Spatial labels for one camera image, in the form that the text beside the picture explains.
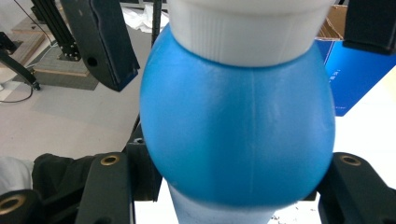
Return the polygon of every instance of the black fabric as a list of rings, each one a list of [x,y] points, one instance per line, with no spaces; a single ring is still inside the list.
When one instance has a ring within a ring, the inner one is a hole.
[[[59,193],[80,188],[87,180],[93,160],[99,155],[81,159],[44,154],[35,159],[33,167],[33,189],[43,200]]]

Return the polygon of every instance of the white cloth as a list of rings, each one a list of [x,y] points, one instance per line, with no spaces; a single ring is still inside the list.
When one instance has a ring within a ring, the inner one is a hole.
[[[12,190],[31,189],[32,161],[0,157],[0,195]]]
[[[145,4],[144,10],[122,7],[122,15],[125,23],[135,30],[141,30],[144,33],[151,33],[153,6]],[[161,29],[169,22],[169,15],[162,12]]]

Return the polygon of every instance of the black metal bracket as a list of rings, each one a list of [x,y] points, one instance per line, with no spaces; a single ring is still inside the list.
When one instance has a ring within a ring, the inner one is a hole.
[[[139,63],[118,0],[61,0],[90,73],[114,91],[136,77]]]
[[[163,0],[153,0],[151,46],[160,34],[161,15],[163,14]]]
[[[67,61],[79,61],[81,59],[77,43],[68,30],[61,13],[53,0],[32,0],[36,14],[40,15],[48,25],[50,31],[62,50],[60,59]]]
[[[43,203],[30,189],[16,190],[0,196],[0,223],[45,223]]]
[[[350,0],[343,45],[390,55],[396,53],[396,1]]]
[[[123,152],[130,162],[134,199],[157,202],[163,177],[151,160],[140,125],[132,133]]]
[[[333,154],[318,192],[324,224],[395,224],[396,194],[362,158]]]
[[[135,223],[128,163],[126,155],[120,152],[93,161],[76,224]]]
[[[46,22],[44,21],[43,15],[37,10],[36,6],[32,6],[30,9],[32,9],[33,14],[35,14],[35,18],[37,19],[36,22],[39,22],[41,24],[45,24]]]
[[[23,79],[36,91],[40,90],[40,84],[35,77],[20,63],[9,57],[6,53],[0,50],[0,62],[9,67],[12,71],[22,76]]]

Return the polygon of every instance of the white surface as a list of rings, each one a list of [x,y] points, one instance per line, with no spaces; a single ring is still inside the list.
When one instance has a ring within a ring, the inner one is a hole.
[[[334,151],[367,160],[396,189],[396,67],[336,125]]]
[[[218,63],[284,63],[312,45],[333,0],[169,0],[172,32],[186,49]]]
[[[31,0],[17,0],[27,13],[32,13],[33,6]],[[21,22],[26,15],[13,0],[0,1],[0,31],[6,34],[11,33],[11,29]]]
[[[135,202],[137,224],[177,224],[175,208],[165,180],[161,185],[158,202]]]
[[[12,78],[14,78],[17,74],[11,71],[8,68],[0,67],[0,86],[3,83],[6,83],[10,81]]]
[[[2,84],[3,89],[0,91],[0,101],[6,100],[6,98],[19,86],[20,82],[9,81]]]

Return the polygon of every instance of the black cable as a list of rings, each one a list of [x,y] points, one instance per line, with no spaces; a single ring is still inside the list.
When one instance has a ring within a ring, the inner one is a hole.
[[[47,37],[47,39],[49,40],[49,44],[51,44],[50,42],[50,37],[47,35],[47,33],[43,30],[43,28],[41,28],[41,26],[35,21],[33,20],[33,18],[31,16],[29,16],[29,14],[23,9],[23,7],[17,2],[17,0],[14,0],[14,2],[22,9],[22,11],[26,14],[27,17],[29,17],[30,20],[32,20],[32,22],[34,22],[38,28],[40,28],[40,30],[44,33],[44,35]]]
[[[33,87],[31,86],[30,87],[30,94],[29,94],[28,97],[26,97],[24,99],[21,99],[21,100],[18,100],[18,101],[0,101],[0,103],[15,104],[15,103],[19,103],[19,102],[28,100],[30,97],[32,97],[32,95],[33,95]]]

